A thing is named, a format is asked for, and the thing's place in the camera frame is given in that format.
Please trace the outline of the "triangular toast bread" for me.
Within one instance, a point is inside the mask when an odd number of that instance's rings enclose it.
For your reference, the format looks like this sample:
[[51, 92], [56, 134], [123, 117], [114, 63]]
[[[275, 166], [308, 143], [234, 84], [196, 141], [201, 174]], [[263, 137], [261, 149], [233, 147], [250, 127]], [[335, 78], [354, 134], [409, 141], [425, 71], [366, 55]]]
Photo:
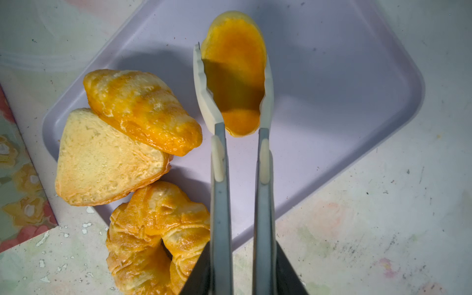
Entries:
[[109, 204], [157, 181], [172, 158], [124, 135], [91, 109], [76, 109], [60, 141], [55, 190], [73, 206]]

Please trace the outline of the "ring shaped croissant bread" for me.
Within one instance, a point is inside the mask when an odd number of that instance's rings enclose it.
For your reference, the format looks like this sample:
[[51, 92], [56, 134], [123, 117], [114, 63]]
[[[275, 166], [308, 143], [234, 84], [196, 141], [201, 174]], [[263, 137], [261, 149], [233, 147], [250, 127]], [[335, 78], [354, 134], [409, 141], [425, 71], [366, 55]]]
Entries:
[[177, 295], [209, 240], [206, 206], [156, 181], [113, 211], [106, 261], [125, 295]]

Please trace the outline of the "orange round bread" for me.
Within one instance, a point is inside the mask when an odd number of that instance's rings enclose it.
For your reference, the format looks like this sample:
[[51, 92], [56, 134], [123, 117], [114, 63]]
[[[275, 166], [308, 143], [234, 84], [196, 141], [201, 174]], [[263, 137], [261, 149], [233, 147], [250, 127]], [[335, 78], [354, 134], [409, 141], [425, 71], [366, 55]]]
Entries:
[[207, 87], [226, 130], [234, 137], [251, 135], [260, 124], [267, 64], [258, 25], [242, 12], [224, 12], [211, 23], [200, 50]]

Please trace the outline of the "white paper gift bag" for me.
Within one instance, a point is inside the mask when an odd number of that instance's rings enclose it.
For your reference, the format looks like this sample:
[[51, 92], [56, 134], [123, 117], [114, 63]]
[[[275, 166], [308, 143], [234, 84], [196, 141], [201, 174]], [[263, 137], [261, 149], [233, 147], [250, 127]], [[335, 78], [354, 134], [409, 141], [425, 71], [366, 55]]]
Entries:
[[13, 112], [1, 92], [1, 252], [57, 225]]

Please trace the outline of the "small croissant bread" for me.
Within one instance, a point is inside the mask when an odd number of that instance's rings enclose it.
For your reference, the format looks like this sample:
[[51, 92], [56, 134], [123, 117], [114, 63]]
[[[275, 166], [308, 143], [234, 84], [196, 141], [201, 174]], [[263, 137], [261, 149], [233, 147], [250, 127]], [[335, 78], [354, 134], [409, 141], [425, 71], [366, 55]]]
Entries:
[[83, 85], [93, 112], [134, 140], [179, 157], [203, 141], [200, 124], [154, 74], [96, 70]]

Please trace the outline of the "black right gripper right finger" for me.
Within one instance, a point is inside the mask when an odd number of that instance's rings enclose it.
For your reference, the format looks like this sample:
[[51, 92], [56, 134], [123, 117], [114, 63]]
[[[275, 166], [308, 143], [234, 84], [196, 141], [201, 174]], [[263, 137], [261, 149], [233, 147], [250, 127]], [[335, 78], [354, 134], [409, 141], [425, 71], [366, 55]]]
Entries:
[[276, 283], [278, 295], [308, 295], [301, 280], [283, 252], [280, 244], [276, 242]]

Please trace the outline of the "metal tongs with white tips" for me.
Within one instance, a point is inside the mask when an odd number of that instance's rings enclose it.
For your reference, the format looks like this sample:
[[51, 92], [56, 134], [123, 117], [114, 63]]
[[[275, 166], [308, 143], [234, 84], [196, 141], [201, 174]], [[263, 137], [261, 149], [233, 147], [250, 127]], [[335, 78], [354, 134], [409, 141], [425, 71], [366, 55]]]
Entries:
[[[225, 124], [212, 93], [199, 45], [193, 53], [194, 84], [197, 101], [211, 137], [211, 213], [210, 241], [197, 265], [203, 270], [203, 292], [231, 295], [234, 291], [232, 271], [231, 198], [229, 160]], [[259, 106], [261, 123], [256, 165], [254, 216], [253, 294], [276, 295], [277, 242], [275, 239], [274, 172], [269, 136], [274, 112], [274, 83], [270, 65], [264, 70], [265, 95]]]

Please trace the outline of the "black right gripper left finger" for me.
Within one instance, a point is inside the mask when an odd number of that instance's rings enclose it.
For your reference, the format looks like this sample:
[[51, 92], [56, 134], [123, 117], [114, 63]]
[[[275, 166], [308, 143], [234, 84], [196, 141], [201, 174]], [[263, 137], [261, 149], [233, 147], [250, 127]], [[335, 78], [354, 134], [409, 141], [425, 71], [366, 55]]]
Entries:
[[184, 284], [180, 295], [210, 294], [210, 270], [210, 243], [207, 243]]

